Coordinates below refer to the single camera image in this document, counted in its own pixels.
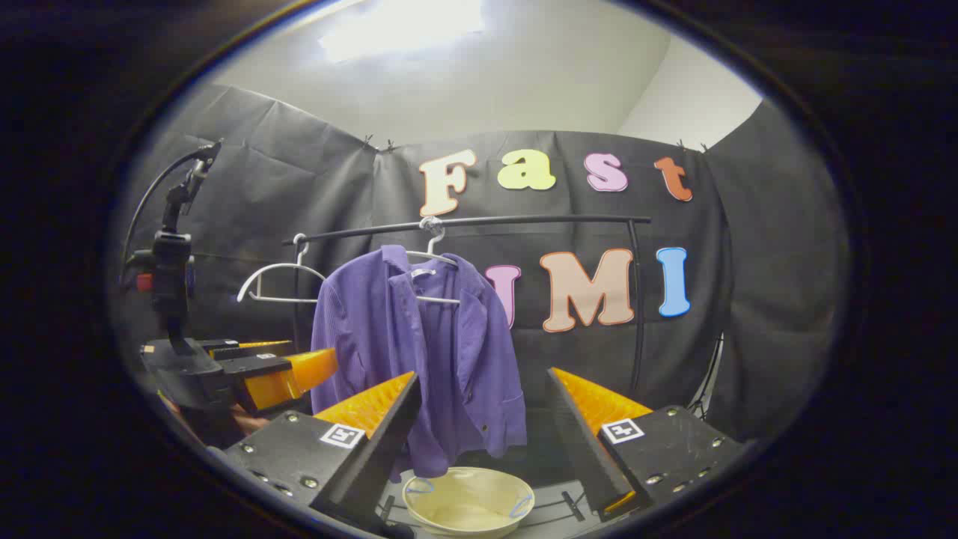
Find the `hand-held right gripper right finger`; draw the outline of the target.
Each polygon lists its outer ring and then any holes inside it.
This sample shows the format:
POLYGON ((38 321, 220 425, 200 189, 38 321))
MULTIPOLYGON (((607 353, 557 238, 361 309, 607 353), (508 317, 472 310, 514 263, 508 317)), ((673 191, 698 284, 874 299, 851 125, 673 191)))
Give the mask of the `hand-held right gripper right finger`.
POLYGON ((650 409, 560 368, 546 372, 546 394, 575 477, 603 522, 681 499, 745 453, 683 406, 650 409))

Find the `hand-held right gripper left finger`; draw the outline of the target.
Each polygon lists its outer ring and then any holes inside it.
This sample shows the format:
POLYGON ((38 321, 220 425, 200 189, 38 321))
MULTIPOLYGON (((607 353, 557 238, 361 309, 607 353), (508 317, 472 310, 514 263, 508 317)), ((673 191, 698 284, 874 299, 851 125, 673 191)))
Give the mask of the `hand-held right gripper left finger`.
POLYGON ((413 538, 376 509, 420 406, 410 371, 321 414, 281 414, 226 449, 223 463, 270 504, 334 536, 413 538))

